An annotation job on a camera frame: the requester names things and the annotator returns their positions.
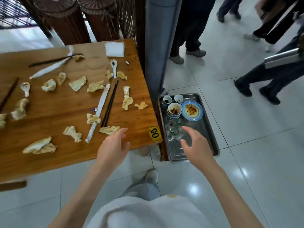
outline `tray rim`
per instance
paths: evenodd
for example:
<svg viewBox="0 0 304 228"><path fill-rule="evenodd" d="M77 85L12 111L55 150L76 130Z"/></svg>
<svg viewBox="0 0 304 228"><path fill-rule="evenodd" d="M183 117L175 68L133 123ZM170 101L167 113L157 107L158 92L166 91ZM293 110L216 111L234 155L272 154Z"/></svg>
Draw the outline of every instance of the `tray rim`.
<svg viewBox="0 0 304 228"><path fill-rule="evenodd" d="M211 124L210 124L209 119L208 119L208 116L207 116L207 114L206 114L206 110L205 110L205 107L204 107L204 105L203 105L203 101L202 101L201 96L200 96L198 93L188 93L188 94L180 94L180 95L183 96L183 97L184 97L184 96L187 96L187 95L197 95L197 96L199 97L201 106L202 106L203 111L204 111L204 112L203 112L203 117L204 117L204 116L206 117L207 126L208 126L209 128L211 128L211 131L210 131L210 132L212 133L211 135L215 138L215 135L214 135L214 133L213 133ZM158 104L158 108L159 108L159 111L160 111L160 116L161 116L161 121L162 121L162 127L163 127L163 130L165 130L165 124L164 124L163 114L162 114L162 112L161 112L162 106L161 106L161 103L160 103L160 99L163 98L163 97L164 97L164 96L160 96L160 97L157 98L157 104ZM188 159L187 159L187 160L181 160L181 161L173 161L173 160L171 159L170 150L169 150L169 145L168 145L168 140L167 140L167 133L165 133L165 131L163 131L163 132L164 132L165 144L166 144L166 151L167 151L167 156L168 156L169 161L170 161L172 164L183 163L183 162L189 162ZM217 150L218 150L218 154L215 155L215 156L213 156L213 157L214 157L214 158L217 158L217 157L220 156L220 149L219 149L219 147L218 147L218 144L217 144L217 141L216 141L216 140L215 140L215 146L216 146L216 148L217 148Z"/></svg>

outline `walking person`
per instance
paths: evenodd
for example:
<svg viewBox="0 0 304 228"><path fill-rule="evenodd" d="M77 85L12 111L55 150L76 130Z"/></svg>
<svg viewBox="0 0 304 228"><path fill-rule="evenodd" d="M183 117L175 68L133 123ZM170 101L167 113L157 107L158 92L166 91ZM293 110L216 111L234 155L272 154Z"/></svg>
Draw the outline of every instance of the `walking person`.
<svg viewBox="0 0 304 228"><path fill-rule="evenodd" d="M304 14L298 19L301 27L298 34L278 53L295 49L299 46L304 51ZM279 105L281 101L278 99L277 94L285 86L292 81L304 75L304 61L298 61L286 65L265 69L264 63L253 68L246 75L234 81L236 88L246 97L251 97L252 92L249 89L249 84L272 80L267 86L260 88L260 93L272 104Z"/></svg>
<svg viewBox="0 0 304 228"><path fill-rule="evenodd" d="M271 30L288 8L297 0L261 0L256 4L256 9L263 22L263 25L255 30L252 34L245 34L244 38L258 42L264 38L268 45L265 48L266 52L270 52L272 47L293 25L293 13L304 8L303 0L298 0L292 10Z"/></svg>
<svg viewBox="0 0 304 228"><path fill-rule="evenodd" d="M192 139L181 145L188 160L206 177L217 196L232 228L263 228L250 207L215 161L206 138L198 131L182 127ZM48 225L48 228L82 228L102 186L128 154L130 143L122 149L128 128L108 136L101 144L96 163L82 184ZM189 199L178 195L160 196L158 173L151 170L139 184L133 184L119 198L104 205L87 228L100 227L210 227L207 218Z"/></svg>
<svg viewBox="0 0 304 228"><path fill-rule="evenodd" d="M224 0L223 4L216 13L219 22L225 22L225 15L230 12L235 16L236 19L240 20L242 18L239 13L239 6L242 0Z"/></svg>
<svg viewBox="0 0 304 228"><path fill-rule="evenodd" d="M183 64L179 48L186 42L186 54L203 57L206 51L200 49L199 38L203 33L215 0L183 0L170 52L170 60Z"/></svg>

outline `silver tray held by person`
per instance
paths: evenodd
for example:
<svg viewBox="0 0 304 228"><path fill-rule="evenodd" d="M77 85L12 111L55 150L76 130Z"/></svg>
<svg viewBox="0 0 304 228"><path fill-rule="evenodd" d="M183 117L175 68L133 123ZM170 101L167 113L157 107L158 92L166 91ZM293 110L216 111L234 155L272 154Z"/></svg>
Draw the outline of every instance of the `silver tray held by person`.
<svg viewBox="0 0 304 228"><path fill-rule="evenodd" d="M196 121L196 122L188 122L182 115L176 119L175 121L178 122L179 119L183 119L184 122L184 126L188 126L191 127L195 130L197 130L198 132L200 132L208 141L211 151L213 153L213 156L218 156L219 155L219 147L217 145L215 136L213 134L211 125L209 123L208 120L208 116L206 114L204 105L202 103L202 99L200 97L199 94L182 94L182 96L184 97L184 101L196 101L197 103L199 103L202 108L203 108L203 117ZM163 100L163 96L158 98L158 109L160 110L160 116L161 116L161 121L162 121L162 129L163 129L163 134L164 134L164 140L166 143L166 150L167 150L167 154L168 154L168 159L171 163L180 163L180 162L185 162L188 161L183 148L181 147L180 144L180 139L185 139L188 143L189 146L191 146L192 142L191 142L191 137L188 133L184 133L182 135L181 138L178 139L173 139L171 141L168 140L167 137L167 130L168 130L168 122L169 120L172 120L170 118L168 118L166 116L166 108L163 108L161 102Z"/></svg>

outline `dark trousers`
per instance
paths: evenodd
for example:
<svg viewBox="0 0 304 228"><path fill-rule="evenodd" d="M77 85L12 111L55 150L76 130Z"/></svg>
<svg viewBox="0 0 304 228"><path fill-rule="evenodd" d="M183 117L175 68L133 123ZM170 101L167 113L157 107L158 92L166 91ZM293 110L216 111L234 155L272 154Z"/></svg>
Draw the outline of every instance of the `dark trousers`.
<svg viewBox="0 0 304 228"><path fill-rule="evenodd" d="M193 14L190 10L181 9L172 43L170 57L176 57L179 48L186 42L188 51L199 50L199 38L203 33L210 12Z"/></svg>
<svg viewBox="0 0 304 228"><path fill-rule="evenodd" d="M253 32L259 38L265 38L265 41L270 44L275 44L277 41L286 33L286 31L293 25L293 12L294 9L297 8L295 6L289 14L287 14L279 24L271 31L271 29L275 26L278 20L282 17L282 15L286 12L286 10L290 6L286 6L283 10L281 10L273 19L263 24L259 29Z"/></svg>
<svg viewBox="0 0 304 228"><path fill-rule="evenodd" d="M224 0L223 4L219 8L219 15L225 16L229 11L236 14L239 11L239 6L242 0Z"/></svg>
<svg viewBox="0 0 304 228"><path fill-rule="evenodd" d="M295 36L291 42L287 44L283 49L281 49L278 53L297 48L298 39L302 33L304 33L304 26L300 28L297 36ZM249 88L250 83L272 80L266 87L268 89L269 95L274 97L278 92L281 91L282 88L303 75L303 61L281 65L270 69L265 69L264 63L261 63L246 75L240 77L236 83L243 85L244 88Z"/></svg>

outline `yellow oval sticker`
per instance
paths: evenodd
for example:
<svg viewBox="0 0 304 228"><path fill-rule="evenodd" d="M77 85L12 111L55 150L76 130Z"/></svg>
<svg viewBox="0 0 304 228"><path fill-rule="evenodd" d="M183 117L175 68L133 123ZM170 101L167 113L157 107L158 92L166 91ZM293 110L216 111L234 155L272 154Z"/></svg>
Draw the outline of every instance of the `yellow oval sticker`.
<svg viewBox="0 0 304 228"><path fill-rule="evenodd" d="M150 126L149 134L150 134L150 138L152 138L152 140L155 142L160 141L160 139L162 138L161 132L160 132L159 128L156 126Z"/></svg>

